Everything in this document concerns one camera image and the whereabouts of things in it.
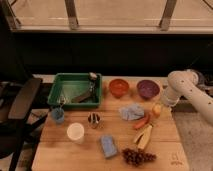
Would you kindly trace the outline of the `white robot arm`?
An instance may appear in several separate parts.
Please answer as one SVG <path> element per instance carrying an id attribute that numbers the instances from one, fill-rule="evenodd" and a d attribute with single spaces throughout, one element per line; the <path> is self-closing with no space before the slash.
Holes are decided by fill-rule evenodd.
<path id="1" fill-rule="evenodd" d="M 174 107 L 184 96 L 204 120 L 213 126 L 213 98 L 197 87 L 201 80 L 202 76 L 194 70 L 172 71 L 167 77 L 168 86 L 161 94 L 161 102 L 165 106 Z"/>

